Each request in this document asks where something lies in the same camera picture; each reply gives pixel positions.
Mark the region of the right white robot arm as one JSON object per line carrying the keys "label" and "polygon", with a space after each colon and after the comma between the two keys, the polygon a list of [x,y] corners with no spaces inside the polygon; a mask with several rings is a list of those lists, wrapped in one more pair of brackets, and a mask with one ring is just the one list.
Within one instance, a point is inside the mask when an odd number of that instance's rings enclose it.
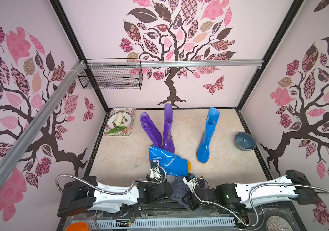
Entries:
{"label": "right white robot arm", "polygon": [[242,210],[280,201],[296,201],[299,205],[322,202],[316,190],[311,188],[305,174],[293,169],[271,181],[250,184],[227,183],[214,189],[199,187],[195,177],[190,173],[182,180],[190,188],[193,202],[198,205],[216,203],[228,209]]}

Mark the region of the grey cloth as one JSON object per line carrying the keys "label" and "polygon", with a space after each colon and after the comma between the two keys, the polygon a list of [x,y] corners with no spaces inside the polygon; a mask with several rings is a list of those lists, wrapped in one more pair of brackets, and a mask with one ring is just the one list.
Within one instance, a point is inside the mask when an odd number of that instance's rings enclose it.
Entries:
{"label": "grey cloth", "polygon": [[172,195],[171,199],[178,202],[180,205],[184,206],[188,210],[202,211],[203,206],[196,204],[192,198],[192,186],[200,186],[200,188],[209,188],[209,182],[204,179],[192,178],[187,180],[186,177],[178,176],[170,178],[170,183],[172,185]]}

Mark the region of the purple boot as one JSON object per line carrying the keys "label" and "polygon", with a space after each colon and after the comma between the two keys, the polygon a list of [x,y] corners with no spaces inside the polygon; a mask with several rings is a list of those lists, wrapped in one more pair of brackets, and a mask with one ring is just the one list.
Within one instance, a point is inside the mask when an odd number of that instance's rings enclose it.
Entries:
{"label": "purple boot", "polygon": [[172,124],[173,124],[173,110],[171,104],[164,106],[164,130],[163,130],[163,144],[162,148],[168,152],[174,153],[175,146],[172,139]]}
{"label": "purple boot", "polygon": [[140,115],[140,124],[143,130],[146,132],[150,140],[153,142],[153,146],[162,147],[162,135],[154,122],[151,120],[146,112]]}

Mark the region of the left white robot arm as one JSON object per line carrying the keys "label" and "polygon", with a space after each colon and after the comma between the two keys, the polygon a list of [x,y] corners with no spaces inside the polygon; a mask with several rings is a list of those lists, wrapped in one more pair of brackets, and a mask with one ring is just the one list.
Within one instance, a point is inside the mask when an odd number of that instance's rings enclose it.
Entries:
{"label": "left white robot arm", "polygon": [[121,213],[132,207],[154,204],[169,198],[172,185],[169,182],[134,181],[129,187],[109,186],[96,182],[95,176],[78,178],[61,174],[56,186],[62,193],[57,216],[69,217],[87,210],[103,211],[109,214]]}

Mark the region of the blue boot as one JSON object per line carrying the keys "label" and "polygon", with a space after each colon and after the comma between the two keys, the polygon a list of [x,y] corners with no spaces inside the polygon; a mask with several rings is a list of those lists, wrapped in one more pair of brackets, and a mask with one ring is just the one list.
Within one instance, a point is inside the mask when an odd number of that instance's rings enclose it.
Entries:
{"label": "blue boot", "polygon": [[191,170],[191,164],[188,160],[153,145],[149,149],[149,160],[151,167],[161,166],[167,175],[175,177],[184,177]]}
{"label": "blue boot", "polygon": [[209,108],[205,129],[202,134],[200,144],[197,148],[197,159],[201,163],[206,163],[210,156],[210,142],[220,117],[220,111],[214,107]]}

